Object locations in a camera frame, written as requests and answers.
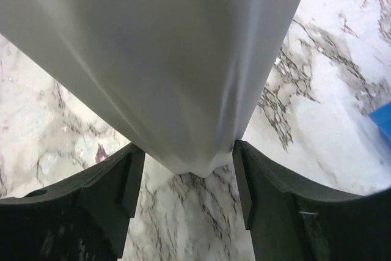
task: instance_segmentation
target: white marble table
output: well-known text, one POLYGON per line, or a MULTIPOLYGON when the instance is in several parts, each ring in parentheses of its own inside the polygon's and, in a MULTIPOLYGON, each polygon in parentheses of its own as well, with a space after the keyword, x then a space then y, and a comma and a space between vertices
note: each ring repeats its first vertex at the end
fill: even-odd
MULTIPOLYGON (((0 196, 26 195, 128 141, 0 38, 0 196)), ((340 190, 391 186, 367 114, 391 100, 391 0, 302 0, 244 139, 340 190)), ((124 260, 254 260, 233 166, 173 175, 147 157, 124 260)))

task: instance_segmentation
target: blue plastic piece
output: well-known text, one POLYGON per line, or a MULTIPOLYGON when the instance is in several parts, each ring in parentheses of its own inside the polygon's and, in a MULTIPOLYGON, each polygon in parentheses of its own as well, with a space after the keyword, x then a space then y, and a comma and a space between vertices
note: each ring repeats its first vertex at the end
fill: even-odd
POLYGON ((369 117, 391 141, 391 102, 370 113, 369 117))

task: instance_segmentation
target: gray fabric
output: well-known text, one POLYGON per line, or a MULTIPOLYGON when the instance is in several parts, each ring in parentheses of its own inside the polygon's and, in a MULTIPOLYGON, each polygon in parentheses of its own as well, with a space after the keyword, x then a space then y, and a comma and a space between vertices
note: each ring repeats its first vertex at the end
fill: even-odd
POLYGON ((232 161, 300 0, 0 0, 0 32, 176 174, 232 161))

